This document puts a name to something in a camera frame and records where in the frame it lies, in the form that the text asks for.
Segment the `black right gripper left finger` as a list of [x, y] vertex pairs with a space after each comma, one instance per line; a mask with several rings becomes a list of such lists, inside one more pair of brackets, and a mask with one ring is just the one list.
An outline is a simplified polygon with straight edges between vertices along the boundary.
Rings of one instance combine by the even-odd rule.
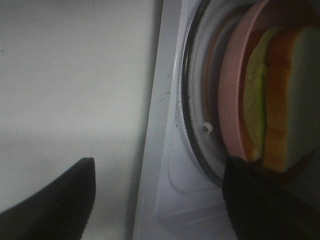
[[79, 240], [96, 198], [96, 168], [82, 158], [46, 187], [0, 214], [2, 240]]

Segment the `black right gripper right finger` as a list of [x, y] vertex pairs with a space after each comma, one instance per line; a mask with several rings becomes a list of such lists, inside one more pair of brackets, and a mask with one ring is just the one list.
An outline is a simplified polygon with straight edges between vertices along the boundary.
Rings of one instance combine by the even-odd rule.
[[320, 211], [238, 157], [226, 160], [222, 195], [239, 240], [318, 240]]

